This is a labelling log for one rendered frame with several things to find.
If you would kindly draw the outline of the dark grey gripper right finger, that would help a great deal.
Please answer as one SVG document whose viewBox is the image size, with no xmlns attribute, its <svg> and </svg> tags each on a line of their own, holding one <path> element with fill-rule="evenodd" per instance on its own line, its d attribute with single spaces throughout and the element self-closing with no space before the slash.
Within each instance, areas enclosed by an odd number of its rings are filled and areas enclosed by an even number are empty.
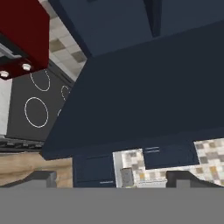
<svg viewBox="0 0 224 224">
<path fill-rule="evenodd" d="M 220 185 L 197 178 L 189 171 L 168 171 L 166 173 L 166 179 L 167 188 L 182 188 L 184 186 L 191 188 L 221 188 Z"/>
</svg>

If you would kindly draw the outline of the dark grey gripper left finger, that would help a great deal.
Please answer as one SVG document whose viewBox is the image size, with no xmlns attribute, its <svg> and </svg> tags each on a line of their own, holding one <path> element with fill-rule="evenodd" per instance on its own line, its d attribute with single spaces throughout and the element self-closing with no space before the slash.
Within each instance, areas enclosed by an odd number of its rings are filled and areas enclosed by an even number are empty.
<svg viewBox="0 0 224 224">
<path fill-rule="evenodd" d="M 2 188 L 56 188 L 55 171 L 34 171 L 26 178 L 2 185 Z"/>
</svg>

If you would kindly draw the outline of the navy drawer front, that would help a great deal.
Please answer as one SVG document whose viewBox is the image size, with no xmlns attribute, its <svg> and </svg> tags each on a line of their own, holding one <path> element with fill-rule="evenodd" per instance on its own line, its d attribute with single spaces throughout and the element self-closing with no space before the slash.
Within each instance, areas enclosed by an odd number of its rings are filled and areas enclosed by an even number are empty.
<svg viewBox="0 0 224 224">
<path fill-rule="evenodd" d="M 193 142 L 159 145 L 160 152 L 145 153 L 143 160 L 146 170 L 178 166 L 198 165 L 200 163 Z"/>
</svg>

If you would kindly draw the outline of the dark grey oven control strip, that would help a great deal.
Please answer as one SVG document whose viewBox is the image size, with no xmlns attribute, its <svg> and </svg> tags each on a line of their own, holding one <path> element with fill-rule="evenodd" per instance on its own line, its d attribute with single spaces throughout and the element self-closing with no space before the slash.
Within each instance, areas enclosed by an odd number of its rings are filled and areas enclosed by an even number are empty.
<svg viewBox="0 0 224 224">
<path fill-rule="evenodd" d="M 43 142 L 35 142 L 21 139 L 12 139 L 0 136 L 0 152 L 40 152 Z"/>
</svg>

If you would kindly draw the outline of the small grey box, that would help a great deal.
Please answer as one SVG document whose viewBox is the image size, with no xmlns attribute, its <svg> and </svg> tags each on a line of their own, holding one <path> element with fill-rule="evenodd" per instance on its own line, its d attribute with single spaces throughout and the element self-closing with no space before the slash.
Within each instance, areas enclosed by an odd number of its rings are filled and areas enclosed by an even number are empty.
<svg viewBox="0 0 224 224">
<path fill-rule="evenodd" d="M 134 176 L 132 169 L 129 168 L 122 168 L 121 169 L 121 176 L 122 176 L 122 186 L 129 187 L 134 185 Z"/>
</svg>

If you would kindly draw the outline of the navy base cupboard door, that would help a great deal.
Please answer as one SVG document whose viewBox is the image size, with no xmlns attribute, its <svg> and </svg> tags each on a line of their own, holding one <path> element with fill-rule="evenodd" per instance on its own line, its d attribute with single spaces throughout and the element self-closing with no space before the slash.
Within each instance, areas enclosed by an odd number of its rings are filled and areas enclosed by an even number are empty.
<svg viewBox="0 0 224 224">
<path fill-rule="evenodd" d="M 116 187 L 101 185 L 100 181 L 115 181 L 115 168 L 112 154 L 86 155 L 73 158 L 74 187 Z"/>
</svg>

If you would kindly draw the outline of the black hob with white rings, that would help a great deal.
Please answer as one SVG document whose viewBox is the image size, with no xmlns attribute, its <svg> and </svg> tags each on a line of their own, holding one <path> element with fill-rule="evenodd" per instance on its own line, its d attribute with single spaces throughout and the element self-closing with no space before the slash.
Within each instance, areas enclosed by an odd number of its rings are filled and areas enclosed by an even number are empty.
<svg viewBox="0 0 224 224">
<path fill-rule="evenodd" d="M 60 70 L 44 69 L 12 82 L 7 136 L 44 142 L 74 85 Z"/>
</svg>

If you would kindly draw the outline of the dark red range hood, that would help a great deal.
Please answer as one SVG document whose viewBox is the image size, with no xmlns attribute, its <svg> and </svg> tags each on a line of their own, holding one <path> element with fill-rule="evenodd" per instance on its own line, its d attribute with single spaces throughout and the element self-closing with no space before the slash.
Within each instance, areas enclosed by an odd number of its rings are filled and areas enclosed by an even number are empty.
<svg viewBox="0 0 224 224">
<path fill-rule="evenodd" d="M 50 16 L 39 0 L 0 0 L 0 71 L 3 80 L 45 69 L 49 62 Z M 25 71 L 22 65 L 30 64 Z"/>
</svg>

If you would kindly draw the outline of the narrow navy wall cupboard door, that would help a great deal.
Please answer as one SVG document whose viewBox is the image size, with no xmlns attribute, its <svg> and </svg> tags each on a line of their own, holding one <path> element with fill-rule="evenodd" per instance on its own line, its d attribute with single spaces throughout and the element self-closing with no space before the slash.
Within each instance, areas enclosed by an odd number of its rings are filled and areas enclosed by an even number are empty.
<svg viewBox="0 0 224 224">
<path fill-rule="evenodd" d="M 162 36 L 184 32 L 224 19 L 224 0 L 163 0 Z"/>
</svg>

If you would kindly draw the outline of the wide navy wall cupboard door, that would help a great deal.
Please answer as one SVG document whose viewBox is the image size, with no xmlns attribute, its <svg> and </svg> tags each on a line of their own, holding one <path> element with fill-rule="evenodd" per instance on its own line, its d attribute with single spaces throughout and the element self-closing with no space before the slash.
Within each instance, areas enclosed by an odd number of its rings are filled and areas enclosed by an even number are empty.
<svg viewBox="0 0 224 224">
<path fill-rule="evenodd" d="M 48 1 L 88 58 L 152 39 L 144 0 Z"/>
</svg>

